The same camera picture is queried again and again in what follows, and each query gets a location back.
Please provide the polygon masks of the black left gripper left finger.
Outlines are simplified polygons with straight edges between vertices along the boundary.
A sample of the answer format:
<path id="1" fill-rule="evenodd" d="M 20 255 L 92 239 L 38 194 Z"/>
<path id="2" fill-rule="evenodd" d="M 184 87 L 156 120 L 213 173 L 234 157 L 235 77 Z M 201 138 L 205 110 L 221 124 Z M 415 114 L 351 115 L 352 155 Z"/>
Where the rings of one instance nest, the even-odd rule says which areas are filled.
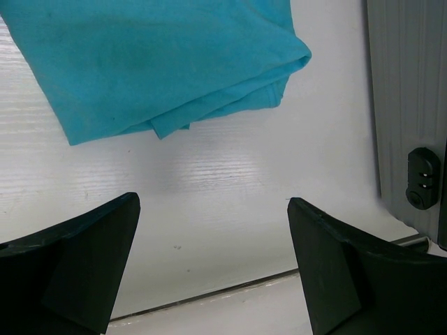
<path id="1" fill-rule="evenodd" d="M 140 216 L 137 193 L 1 244 L 2 334 L 105 334 Z"/>

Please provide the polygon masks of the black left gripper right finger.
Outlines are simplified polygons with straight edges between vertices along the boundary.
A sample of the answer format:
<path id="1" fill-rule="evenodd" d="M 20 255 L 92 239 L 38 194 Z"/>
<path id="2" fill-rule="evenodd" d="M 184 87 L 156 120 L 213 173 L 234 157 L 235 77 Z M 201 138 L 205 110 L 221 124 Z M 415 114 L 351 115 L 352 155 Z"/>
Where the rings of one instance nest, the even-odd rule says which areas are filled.
<path id="1" fill-rule="evenodd" d="M 445 334 L 446 259 L 384 241 L 301 198 L 288 220 L 314 334 Z"/>

